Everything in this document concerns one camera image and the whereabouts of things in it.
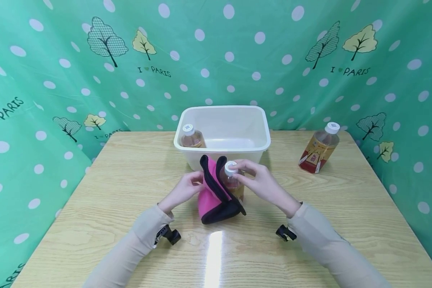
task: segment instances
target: beige sleeve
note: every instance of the beige sleeve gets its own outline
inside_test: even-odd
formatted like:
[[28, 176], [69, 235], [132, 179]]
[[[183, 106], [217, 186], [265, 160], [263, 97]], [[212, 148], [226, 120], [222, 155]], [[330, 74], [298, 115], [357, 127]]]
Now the beige sleeve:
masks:
[[302, 249], [327, 268], [341, 288], [391, 287], [379, 271], [312, 206], [302, 204], [287, 221], [289, 230], [298, 236]]
[[131, 230], [104, 257], [89, 275], [83, 288], [124, 288], [139, 261], [155, 248], [155, 237], [161, 228], [174, 221], [158, 206], [144, 211]]

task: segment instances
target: pink pouch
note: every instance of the pink pouch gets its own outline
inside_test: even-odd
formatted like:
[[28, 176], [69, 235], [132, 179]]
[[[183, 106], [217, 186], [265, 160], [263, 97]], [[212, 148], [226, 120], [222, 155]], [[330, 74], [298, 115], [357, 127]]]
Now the pink pouch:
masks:
[[219, 157], [215, 162], [207, 155], [200, 158], [203, 168], [205, 189], [198, 194], [198, 214], [203, 224], [212, 224], [246, 212], [240, 201], [227, 189], [219, 178], [227, 158]]

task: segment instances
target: green fabric wall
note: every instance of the green fabric wall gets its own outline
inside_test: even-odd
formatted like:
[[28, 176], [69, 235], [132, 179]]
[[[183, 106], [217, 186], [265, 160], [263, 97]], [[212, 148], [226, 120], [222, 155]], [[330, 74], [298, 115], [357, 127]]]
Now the green fabric wall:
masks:
[[0, 287], [111, 134], [249, 104], [340, 123], [432, 258], [432, 0], [0, 0]]

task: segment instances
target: light wood grain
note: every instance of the light wood grain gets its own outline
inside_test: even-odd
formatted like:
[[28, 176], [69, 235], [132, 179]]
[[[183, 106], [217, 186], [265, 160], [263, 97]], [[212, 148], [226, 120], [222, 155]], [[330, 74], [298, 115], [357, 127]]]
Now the light wood grain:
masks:
[[[127, 233], [189, 172], [171, 132], [119, 132], [107, 142], [13, 288], [80, 287]], [[298, 168], [312, 132], [274, 131], [262, 157], [279, 183], [319, 209], [394, 287], [432, 288], [432, 261], [353, 142], [341, 143], [318, 175]], [[285, 216], [245, 190], [246, 216], [204, 226], [196, 199], [174, 209], [182, 235], [159, 243], [128, 287], [337, 287], [296, 241], [275, 235]]]

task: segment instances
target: plastic bottle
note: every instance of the plastic bottle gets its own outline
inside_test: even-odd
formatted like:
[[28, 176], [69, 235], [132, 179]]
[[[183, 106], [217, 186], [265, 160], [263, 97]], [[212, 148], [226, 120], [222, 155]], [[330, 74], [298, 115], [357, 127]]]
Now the plastic bottle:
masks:
[[195, 130], [192, 124], [186, 124], [182, 128], [184, 135], [181, 137], [181, 145], [189, 148], [206, 148], [205, 140], [200, 131]]
[[314, 133], [301, 156], [299, 165], [303, 170], [314, 174], [320, 172], [339, 143], [339, 129], [339, 124], [329, 122], [324, 130]]
[[244, 185], [240, 183], [237, 179], [233, 177], [234, 174], [244, 175], [242, 171], [238, 169], [232, 170], [230, 166], [237, 164], [235, 161], [227, 161], [224, 166], [224, 169], [221, 169], [219, 172], [219, 178], [227, 187], [227, 189], [234, 194], [235, 197], [243, 203], [244, 200]]

